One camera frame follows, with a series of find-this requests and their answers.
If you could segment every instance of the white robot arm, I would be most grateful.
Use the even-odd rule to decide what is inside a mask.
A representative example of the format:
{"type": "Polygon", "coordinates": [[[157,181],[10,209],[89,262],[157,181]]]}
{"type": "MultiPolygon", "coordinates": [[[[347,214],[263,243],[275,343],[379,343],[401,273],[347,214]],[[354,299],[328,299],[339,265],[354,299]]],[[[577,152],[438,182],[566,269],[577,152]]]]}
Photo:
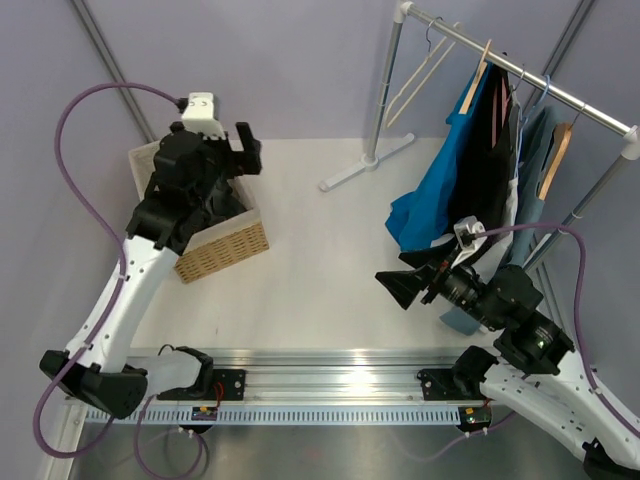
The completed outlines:
{"type": "Polygon", "coordinates": [[[261,145],[248,124],[236,124],[244,151],[231,149],[215,117],[213,94],[192,93],[179,108],[182,122],[172,124],[171,134],[160,141],[155,171],[126,229],[125,278],[120,278],[122,269],[116,265],[93,311],[65,350],[49,350],[40,362],[40,369],[55,378],[80,354],[58,385],[115,418],[129,416],[145,397],[168,390],[186,389],[194,398],[212,391],[213,360],[197,350],[177,347],[136,365],[127,365],[126,359],[151,299],[192,235],[243,211],[227,181],[259,174],[262,168],[261,145]],[[120,294],[87,344],[119,281],[120,294]]]}
{"type": "Polygon", "coordinates": [[[475,346],[457,360],[451,373],[459,394],[509,406],[562,443],[591,478],[640,478],[640,419],[585,371],[573,342],[537,311],[542,294],[522,268],[506,265],[485,284],[464,265],[486,239],[482,224],[469,217],[454,233],[445,245],[401,254],[415,270],[376,278],[404,308],[426,289],[423,303],[442,295],[490,330],[502,330],[494,342],[501,362],[475,346]]]}

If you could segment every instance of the purple wall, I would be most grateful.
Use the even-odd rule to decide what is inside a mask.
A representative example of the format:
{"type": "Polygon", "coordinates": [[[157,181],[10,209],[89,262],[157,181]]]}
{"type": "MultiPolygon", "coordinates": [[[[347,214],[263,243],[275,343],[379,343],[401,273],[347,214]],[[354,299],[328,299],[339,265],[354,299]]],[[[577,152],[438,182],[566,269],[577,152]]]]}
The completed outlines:
{"type": "MultiPolygon", "coordinates": [[[[628,125],[640,123],[640,3],[601,1],[555,80],[593,106],[628,125]]],[[[567,111],[567,119],[574,114],[567,111]]],[[[579,119],[567,158],[554,180],[547,219],[562,220],[619,155],[620,137],[595,122],[579,119]]],[[[635,381],[640,338],[640,164],[631,162],[575,223],[587,242],[582,318],[593,362],[612,390],[640,413],[635,381]]],[[[577,248],[562,242],[549,262],[571,314],[577,248]]]]}
{"type": "MultiPolygon", "coordinates": [[[[359,138],[380,82],[395,0],[90,0],[125,76],[175,95],[213,91],[225,125],[259,138],[359,138]]],[[[449,22],[540,70],[577,0],[423,0],[449,22]]],[[[405,24],[392,91],[427,53],[426,27],[405,24]]],[[[441,37],[432,32],[431,39],[441,37]]],[[[478,57],[464,49],[425,86],[389,132],[441,136],[478,57]]],[[[170,121],[141,101],[158,133],[170,121]]]]}
{"type": "MultiPolygon", "coordinates": [[[[0,465],[2,478],[30,480],[42,458],[31,435],[46,385],[38,362],[82,324],[115,258],[63,184],[53,133],[65,104],[108,78],[67,2],[2,2],[0,58],[0,465]]],[[[126,152],[141,143],[110,92],[79,107],[64,136],[72,175],[119,229],[136,199],[126,152]]]]}

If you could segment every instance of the clothes rail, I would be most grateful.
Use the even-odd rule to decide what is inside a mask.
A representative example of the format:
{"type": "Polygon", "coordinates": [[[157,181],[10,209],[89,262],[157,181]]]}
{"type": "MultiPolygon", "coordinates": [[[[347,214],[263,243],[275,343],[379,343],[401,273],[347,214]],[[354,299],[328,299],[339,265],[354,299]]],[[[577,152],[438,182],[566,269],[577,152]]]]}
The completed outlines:
{"type": "MultiPolygon", "coordinates": [[[[408,134],[400,143],[393,146],[384,153],[377,151],[378,139],[380,136],[380,128],[382,126],[382,120],[384,117],[384,111],[387,102],[387,94],[389,92],[389,85],[391,82],[391,75],[393,73],[393,64],[396,58],[396,52],[398,50],[398,44],[400,42],[400,34],[402,33],[402,25],[404,24],[407,16],[415,18],[425,25],[428,25],[431,29],[440,32],[442,35],[450,38],[460,45],[475,51],[478,54],[482,54],[485,50],[486,44],[480,43],[474,40],[469,35],[454,28],[448,23],[439,20],[437,16],[430,15],[429,13],[418,8],[413,2],[407,2],[398,0],[396,4],[396,10],[393,17],[393,29],[391,31],[391,39],[389,40],[389,47],[386,54],[386,61],[382,72],[382,82],[380,85],[380,93],[376,100],[376,112],[373,118],[371,126],[371,136],[367,144],[367,149],[360,162],[352,167],[349,167],[343,172],[334,175],[333,177],[324,180],[320,183],[319,187],[323,191],[331,190],[345,181],[353,178],[363,171],[375,170],[378,164],[399,152],[411,144],[414,140],[412,134],[408,134]]],[[[522,78],[525,82],[533,85],[539,90],[544,90],[547,87],[546,78],[541,75],[533,74],[517,63],[514,63],[509,57],[501,53],[496,53],[493,50],[489,50],[486,54],[486,60],[503,68],[504,70],[513,73],[518,78],[522,78]]],[[[622,152],[618,158],[613,162],[609,169],[600,177],[596,184],[587,192],[587,194],[580,200],[576,207],[567,215],[562,222],[563,225],[571,225],[575,220],[582,218],[582,214],[587,206],[593,201],[593,199],[602,191],[604,186],[614,178],[624,166],[627,165],[629,160],[637,160],[640,158],[640,140],[638,138],[638,126],[632,127],[625,123],[601,112],[600,110],[592,107],[583,100],[571,95],[565,90],[561,89],[553,83],[549,85],[548,95],[558,99],[565,105],[573,108],[580,115],[589,117],[600,125],[608,128],[609,130],[621,135],[626,141],[626,145],[622,149],[622,152]]],[[[526,270],[536,268],[545,255],[549,253],[551,248],[557,244],[561,238],[559,232],[553,232],[548,236],[538,247],[536,251],[525,265],[526,270]]]]}
{"type": "MultiPolygon", "coordinates": [[[[444,36],[454,40],[455,42],[464,45],[476,53],[482,54],[485,45],[477,42],[470,36],[453,28],[446,22],[438,20],[437,17],[420,10],[413,2],[399,2],[398,9],[407,16],[413,17],[425,25],[429,25],[432,29],[440,32],[444,36]]],[[[518,78],[522,78],[525,82],[533,85],[539,90],[544,90],[547,86],[546,78],[541,75],[535,75],[526,71],[506,55],[496,53],[489,50],[485,57],[489,62],[505,69],[508,72],[513,73],[518,78]]],[[[621,135],[628,144],[623,149],[622,153],[613,162],[613,164],[607,169],[602,177],[596,182],[596,184],[587,192],[587,194],[580,200],[578,205],[565,217],[562,224],[571,225],[575,220],[582,218],[582,215],[587,206],[593,201],[593,199],[602,191],[603,187],[618,174],[623,167],[628,163],[628,160],[637,160],[640,156],[640,142],[638,141],[638,127],[630,127],[621,121],[597,110],[586,102],[574,97],[565,90],[559,88],[553,83],[549,86],[548,95],[560,100],[565,105],[578,111],[581,115],[589,117],[598,122],[603,127],[621,135]]],[[[555,246],[558,240],[561,238],[559,231],[553,232],[550,236],[543,240],[543,243],[535,250],[534,254],[527,261],[524,268],[525,270],[535,269],[540,265],[544,257],[551,251],[551,248],[555,246]]]]}

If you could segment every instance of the metal frame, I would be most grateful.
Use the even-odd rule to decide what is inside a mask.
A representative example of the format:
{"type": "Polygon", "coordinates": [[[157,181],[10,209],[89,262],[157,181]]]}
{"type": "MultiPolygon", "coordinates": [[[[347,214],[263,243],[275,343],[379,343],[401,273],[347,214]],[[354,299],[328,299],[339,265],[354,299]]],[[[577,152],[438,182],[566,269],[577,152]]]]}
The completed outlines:
{"type": "MultiPolygon", "coordinates": [[[[58,409],[58,416],[50,438],[52,447],[63,452],[78,448],[82,429],[87,418],[88,407],[80,401],[69,402],[58,409]]],[[[44,454],[38,478],[43,480],[67,480],[73,467],[73,458],[53,458],[44,454]]]]}
{"type": "MultiPolygon", "coordinates": [[[[624,155],[619,155],[618,158],[611,164],[611,166],[607,169],[606,172],[598,179],[593,187],[587,192],[587,194],[582,197],[582,200],[578,202],[578,205],[569,213],[565,219],[562,221],[562,225],[569,226],[576,220],[579,220],[583,217],[583,213],[589,204],[593,201],[593,199],[600,193],[600,191],[605,187],[607,183],[614,177],[616,177],[623,169],[629,164],[630,159],[625,157],[624,155]]],[[[529,271],[537,268],[545,255],[547,255],[551,248],[560,240],[563,235],[559,230],[554,231],[549,235],[548,238],[543,240],[543,243],[536,250],[536,252],[527,260],[524,268],[529,271]]]]}
{"type": "MultiPolygon", "coordinates": [[[[370,412],[428,411],[430,407],[480,406],[482,401],[423,400],[416,378],[422,368],[449,368],[464,348],[449,349],[434,355],[431,351],[339,350],[317,351],[248,351],[203,350],[214,358],[216,368],[241,366],[246,370],[244,400],[224,404],[229,411],[324,411],[331,407],[347,412],[357,409],[370,412]]],[[[135,350],[136,357],[146,350],[135,350]]],[[[69,405],[79,404],[69,398],[69,405]]],[[[215,401],[152,402],[155,407],[213,406],[215,401]]],[[[91,420],[102,417],[90,413],[91,420]]],[[[239,418],[241,424],[246,419],[239,418]]],[[[397,419],[406,423],[406,419],[397,419]]],[[[167,424],[175,423],[167,418],[167,424]]]]}
{"type": "MultiPolygon", "coordinates": [[[[343,426],[343,425],[459,425],[459,407],[452,405],[409,406],[279,406],[227,405],[216,414],[199,413],[202,405],[152,404],[144,417],[145,425],[234,425],[234,426],[343,426]]],[[[115,420],[115,425],[135,425],[142,413],[115,420]]],[[[90,408],[85,423],[107,423],[109,415],[90,408]]]]}
{"type": "MultiPolygon", "coordinates": [[[[78,17],[80,24],[89,36],[89,39],[91,40],[98,57],[100,57],[100,61],[109,73],[111,80],[118,83],[126,83],[127,81],[122,74],[122,70],[120,69],[118,62],[116,62],[113,53],[111,53],[111,49],[109,48],[109,45],[107,45],[104,35],[93,17],[93,13],[87,5],[87,2],[85,0],[69,0],[69,3],[78,17]]],[[[135,123],[136,127],[140,131],[140,135],[142,135],[146,143],[158,140],[149,126],[149,122],[144,116],[144,113],[142,113],[142,109],[140,108],[140,105],[138,105],[138,102],[133,96],[131,90],[128,88],[120,88],[118,89],[118,93],[124,102],[125,108],[131,115],[131,120],[135,123]]]]}

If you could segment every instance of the wicker basket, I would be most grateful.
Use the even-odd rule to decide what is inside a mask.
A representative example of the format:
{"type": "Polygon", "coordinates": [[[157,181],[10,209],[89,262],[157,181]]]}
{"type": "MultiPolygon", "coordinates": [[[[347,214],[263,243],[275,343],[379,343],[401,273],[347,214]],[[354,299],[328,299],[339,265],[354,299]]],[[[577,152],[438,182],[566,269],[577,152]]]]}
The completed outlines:
{"type": "MultiPolygon", "coordinates": [[[[129,151],[129,163],[140,199],[144,197],[153,173],[153,156],[157,151],[158,142],[129,151]]],[[[175,266],[183,283],[193,282],[269,249],[253,195],[241,181],[233,180],[231,184],[247,211],[191,238],[175,266]]]]}

